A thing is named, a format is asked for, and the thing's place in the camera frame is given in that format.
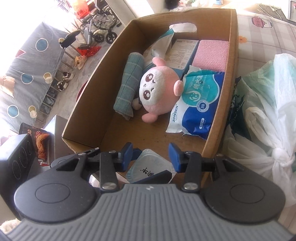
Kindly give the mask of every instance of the blue and white wipes package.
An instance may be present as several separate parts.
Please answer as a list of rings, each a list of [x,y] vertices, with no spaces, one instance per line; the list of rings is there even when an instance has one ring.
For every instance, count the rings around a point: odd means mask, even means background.
[[[206,140],[216,113],[224,74],[190,66],[183,78],[184,91],[171,111],[166,132],[183,132]]]

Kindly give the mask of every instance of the plush toy eye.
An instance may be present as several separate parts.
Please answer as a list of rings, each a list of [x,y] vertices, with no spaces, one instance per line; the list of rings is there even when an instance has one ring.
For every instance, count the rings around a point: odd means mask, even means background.
[[[153,74],[149,74],[149,75],[147,75],[146,76],[146,82],[149,82],[149,81],[151,81],[152,80],[152,78],[153,78]]]
[[[151,97],[150,91],[144,91],[143,96],[145,100],[149,100]]]

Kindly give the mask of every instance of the plush toy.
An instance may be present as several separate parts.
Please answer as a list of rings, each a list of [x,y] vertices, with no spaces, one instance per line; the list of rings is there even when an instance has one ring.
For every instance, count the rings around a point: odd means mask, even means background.
[[[146,123],[157,120],[159,115],[170,112],[183,92],[183,83],[162,58],[154,57],[156,65],[149,69],[140,82],[139,97],[147,114],[142,116]]]

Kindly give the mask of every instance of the gray ribbed surface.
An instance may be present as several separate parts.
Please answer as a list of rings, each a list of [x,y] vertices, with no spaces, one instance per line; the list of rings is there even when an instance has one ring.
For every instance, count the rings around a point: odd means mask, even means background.
[[[117,193],[104,194],[90,212],[68,223],[22,221],[8,236],[13,241],[283,241],[292,237],[275,221],[233,224],[205,208],[198,195],[170,184],[151,186],[147,190],[128,184]]]

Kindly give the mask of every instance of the pink textured cloth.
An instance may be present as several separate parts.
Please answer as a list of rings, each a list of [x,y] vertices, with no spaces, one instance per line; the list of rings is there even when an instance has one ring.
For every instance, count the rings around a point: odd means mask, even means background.
[[[201,40],[192,65],[201,69],[225,72],[228,46],[228,41]]]

